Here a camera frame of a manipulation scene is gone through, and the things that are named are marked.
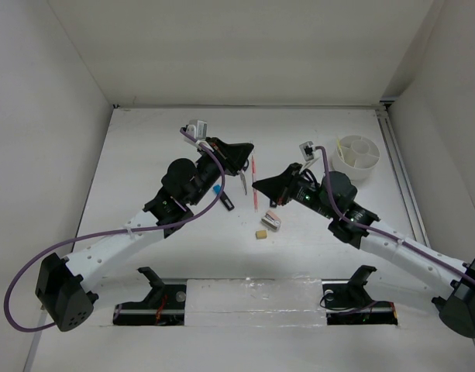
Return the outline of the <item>thin pink highlighter pen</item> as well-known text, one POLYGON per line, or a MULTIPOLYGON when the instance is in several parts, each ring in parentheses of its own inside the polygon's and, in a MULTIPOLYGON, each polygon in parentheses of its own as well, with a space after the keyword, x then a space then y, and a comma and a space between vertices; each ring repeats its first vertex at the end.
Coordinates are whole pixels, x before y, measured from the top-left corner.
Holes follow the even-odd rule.
MULTIPOLYGON (((254 155, 251 155, 251 174, 252 174, 252 186, 256 182, 256 163, 254 160, 254 155)), ((253 186, 253 207, 254 207, 254 212, 258 212, 259 209, 259 201, 258 201, 258 194, 257 190, 253 186)))

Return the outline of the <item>blue black thick highlighter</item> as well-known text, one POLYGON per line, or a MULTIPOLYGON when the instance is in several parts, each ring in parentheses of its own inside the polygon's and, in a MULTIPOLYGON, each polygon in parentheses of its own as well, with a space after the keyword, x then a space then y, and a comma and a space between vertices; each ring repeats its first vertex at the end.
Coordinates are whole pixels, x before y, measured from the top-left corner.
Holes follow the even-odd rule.
POLYGON ((235 208, 229 196, 222 190, 222 187, 219 184, 216 184, 213 187, 213 191, 219 196, 220 202, 224 205, 227 211, 230 212, 235 208))

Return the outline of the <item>yellow highlighter pen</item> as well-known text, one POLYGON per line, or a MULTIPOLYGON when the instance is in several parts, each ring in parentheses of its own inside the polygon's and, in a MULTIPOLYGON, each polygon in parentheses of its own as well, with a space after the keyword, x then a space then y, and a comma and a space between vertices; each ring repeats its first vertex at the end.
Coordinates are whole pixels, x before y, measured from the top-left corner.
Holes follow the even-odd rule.
POLYGON ((338 150, 338 153, 339 153, 339 157, 340 157, 340 159, 343 159, 342 145, 341 145, 341 142, 340 142, 340 138, 338 136, 336 136, 336 145, 337 145, 337 150, 338 150))

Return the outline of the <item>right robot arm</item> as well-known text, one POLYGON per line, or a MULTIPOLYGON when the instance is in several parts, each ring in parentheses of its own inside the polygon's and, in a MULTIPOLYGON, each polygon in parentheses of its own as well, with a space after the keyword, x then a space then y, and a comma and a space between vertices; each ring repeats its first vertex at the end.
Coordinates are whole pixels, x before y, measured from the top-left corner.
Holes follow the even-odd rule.
POLYGON ((254 181, 253 188, 277 205, 294 201, 330 219, 335 238, 420 280, 422 288, 410 298, 435 309, 452 331, 475 339, 475 259, 442 255, 383 223, 356 203, 356 187, 338 171, 317 181, 310 170, 292 163, 282 174, 254 181))

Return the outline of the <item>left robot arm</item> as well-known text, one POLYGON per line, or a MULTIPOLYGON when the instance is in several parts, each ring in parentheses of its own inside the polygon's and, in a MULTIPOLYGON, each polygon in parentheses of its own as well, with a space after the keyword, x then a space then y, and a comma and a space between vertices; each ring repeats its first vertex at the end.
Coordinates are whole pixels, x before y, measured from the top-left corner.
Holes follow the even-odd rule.
POLYGON ((198 204, 222 175, 238 175, 253 144, 228 144, 209 137, 199 143, 198 151, 201 156, 197 161, 179 158, 169 165, 154 199, 125 224, 122 233, 105 236, 65 257, 52 253, 43 259, 36 296, 60 331, 78 327, 105 303, 103 285, 114 269, 193 221, 190 207, 198 204))

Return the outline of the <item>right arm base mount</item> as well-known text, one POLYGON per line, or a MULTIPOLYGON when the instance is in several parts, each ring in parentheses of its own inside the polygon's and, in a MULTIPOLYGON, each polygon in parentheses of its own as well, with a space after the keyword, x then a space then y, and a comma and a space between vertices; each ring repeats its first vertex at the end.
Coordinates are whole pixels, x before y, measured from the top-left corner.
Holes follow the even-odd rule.
POLYGON ((394 303, 374 301, 367 294, 368 277, 376 271, 363 265, 348 279, 322 282, 318 305, 325 310, 328 326, 398 325, 394 303))

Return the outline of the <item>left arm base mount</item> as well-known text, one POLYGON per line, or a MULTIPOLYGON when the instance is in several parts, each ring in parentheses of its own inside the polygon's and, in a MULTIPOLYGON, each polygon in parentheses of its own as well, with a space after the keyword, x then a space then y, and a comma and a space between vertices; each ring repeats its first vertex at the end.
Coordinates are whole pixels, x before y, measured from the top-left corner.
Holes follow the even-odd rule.
POLYGON ((140 301, 118 304, 112 318, 114 326, 183 326, 188 281, 162 280, 150 267, 140 267, 150 291, 140 301))

